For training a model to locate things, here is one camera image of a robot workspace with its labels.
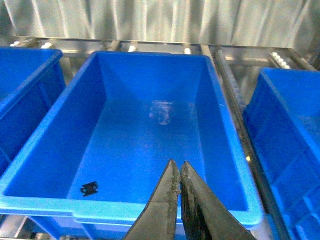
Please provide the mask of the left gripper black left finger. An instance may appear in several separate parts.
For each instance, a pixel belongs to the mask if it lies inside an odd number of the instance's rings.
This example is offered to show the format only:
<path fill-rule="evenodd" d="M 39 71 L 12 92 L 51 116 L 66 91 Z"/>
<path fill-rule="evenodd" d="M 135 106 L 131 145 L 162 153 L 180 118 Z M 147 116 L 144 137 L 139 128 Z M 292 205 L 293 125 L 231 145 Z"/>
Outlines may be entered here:
<path fill-rule="evenodd" d="M 176 232 L 180 172 L 170 159 L 145 208 L 125 234 L 125 240 L 173 240 Z"/>

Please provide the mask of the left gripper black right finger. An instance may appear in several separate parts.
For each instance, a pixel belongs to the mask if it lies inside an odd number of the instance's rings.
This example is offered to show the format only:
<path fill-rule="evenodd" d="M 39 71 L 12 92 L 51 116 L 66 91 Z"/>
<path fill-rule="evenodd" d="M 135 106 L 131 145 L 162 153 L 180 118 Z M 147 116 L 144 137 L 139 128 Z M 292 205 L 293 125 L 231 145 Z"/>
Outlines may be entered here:
<path fill-rule="evenodd" d="M 192 165 L 180 171 L 181 219 L 188 240 L 254 240 L 226 209 Z"/>

